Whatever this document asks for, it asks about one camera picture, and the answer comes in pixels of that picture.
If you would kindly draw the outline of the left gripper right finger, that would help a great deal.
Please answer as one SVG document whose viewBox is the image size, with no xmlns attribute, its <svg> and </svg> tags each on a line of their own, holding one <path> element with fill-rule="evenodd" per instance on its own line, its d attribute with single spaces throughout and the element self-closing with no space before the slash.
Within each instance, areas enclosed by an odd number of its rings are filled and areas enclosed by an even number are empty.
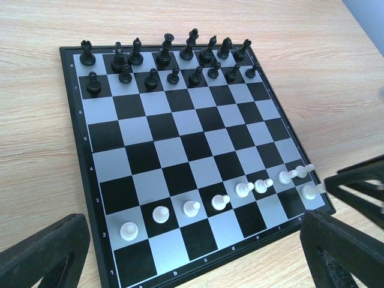
<svg viewBox="0 0 384 288">
<path fill-rule="evenodd" d="M 322 212 L 306 211 L 300 240 L 316 287 L 383 287 L 383 243 Z"/>
</svg>

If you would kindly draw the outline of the black pawn mid board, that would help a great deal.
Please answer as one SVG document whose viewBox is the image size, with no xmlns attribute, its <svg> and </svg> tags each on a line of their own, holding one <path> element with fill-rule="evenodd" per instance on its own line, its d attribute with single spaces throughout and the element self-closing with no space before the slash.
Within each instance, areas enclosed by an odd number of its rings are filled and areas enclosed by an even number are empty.
<svg viewBox="0 0 384 288">
<path fill-rule="evenodd" d="M 188 78 L 188 82 L 190 85 L 196 86 L 199 85 L 202 79 L 202 71 L 203 68 L 201 66 L 197 66 L 195 71 L 190 74 Z"/>
</svg>

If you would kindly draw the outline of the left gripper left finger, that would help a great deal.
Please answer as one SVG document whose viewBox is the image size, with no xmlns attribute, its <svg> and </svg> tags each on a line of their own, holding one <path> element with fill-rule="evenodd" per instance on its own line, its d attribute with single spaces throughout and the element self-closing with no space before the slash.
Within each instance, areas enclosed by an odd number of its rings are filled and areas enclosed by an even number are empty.
<svg viewBox="0 0 384 288">
<path fill-rule="evenodd" d="M 1 252 L 1 287 L 77 287 L 90 243 L 84 214 L 70 214 Z"/>
</svg>

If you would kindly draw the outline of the white pawn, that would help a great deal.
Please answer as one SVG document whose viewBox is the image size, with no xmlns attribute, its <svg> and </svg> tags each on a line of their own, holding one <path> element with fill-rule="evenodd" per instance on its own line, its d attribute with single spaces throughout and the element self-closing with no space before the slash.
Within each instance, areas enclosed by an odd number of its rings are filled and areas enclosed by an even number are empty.
<svg viewBox="0 0 384 288">
<path fill-rule="evenodd" d="M 125 241 L 132 241 L 138 236 L 138 226 L 134 222 L 126 222 L 120 228 L 120 236 Z"/>
<path fill-rule="evenodd" d="M 187 217 L 195 217 L 199 213 L 200 202 L 188 200 L 183 205 L 183 212 Z"/>
<path fill-rule="evenodd" d="M 296 170 L 282 171 L 278 174 L 278 179 L 282 184 L 288 184 L 291 180 L 297 177 L 298 173 Z"/>
<path fill-rule="evenodd" d="M 212 207 L 217 211 L 222 211 L 226 208 L 226 205 L 230 202 L 228 195 L 215 195 L 211 200 Z"/>
<path fill-rule="evenodd" d="M 235 193 L 238 197 L 244 198 L 247 197 L 253 189 L 254 184 L 252 182 L 238 183 L 235 187 Z"/>
<path fill-rule="evenodd" d="M 168 207 L 165 207 L 165 206 L 156 207 L 152 212 L 152 217 L 156 223 L 159 223 L 159 224 L 165 223 L 170 217 L 170 212 Z"/>
<path fill-rule="evenodd" d="M 268 178 L 268 179 L 265 179 L 265 180 L 262 180 L 262 179 L 258 179 L 255 183 L 254 183 L 254 189 L 259 193 L 259 194 L 263 194 L 267 191 L 267 189 L 271 186 L 273 186 L 274 182 L 272 179 Z"/>
</svg>

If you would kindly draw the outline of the white chess piece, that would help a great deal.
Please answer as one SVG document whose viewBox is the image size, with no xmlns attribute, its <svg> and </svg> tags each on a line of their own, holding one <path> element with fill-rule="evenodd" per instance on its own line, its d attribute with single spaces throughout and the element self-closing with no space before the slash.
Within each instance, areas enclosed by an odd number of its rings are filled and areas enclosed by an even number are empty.
<svg viewBox="0 0 384 288">
<path fill-rule="evenodd" d="M 313 200 L 318 194 L 326 193 L 326 189 L 323 184 L 317 184 L 316 186 L 305 185 L 302 187 L 301 193 L 305 199 Z"/>
<path fill-rule="evenodd" d="M 308 164 L 305 166 L 297 166 L 295 168 L 295 170 L 297 172 L 297 177 L 299 177 L 299 178 L 305 178 L 314 169 L 315 169 L 315 167 L 313 164 Z"/>
</svg>

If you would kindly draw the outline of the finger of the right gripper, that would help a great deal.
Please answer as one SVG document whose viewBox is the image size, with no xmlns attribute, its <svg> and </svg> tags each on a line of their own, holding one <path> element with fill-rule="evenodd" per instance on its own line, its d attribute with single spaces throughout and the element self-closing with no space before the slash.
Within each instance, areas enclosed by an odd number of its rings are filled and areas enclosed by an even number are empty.
<svg viewBox="0 0 384 288">
<path fill-rule="evenodd" d="M 383 154 L 337 171 L 343 176 L 383 176 Z"/>
<path fill-rule="evenodd" d="M 343 172 L 324 180 L 326 191 L 375 224 L 383 223 L 383 172 Z"/>
</svg>

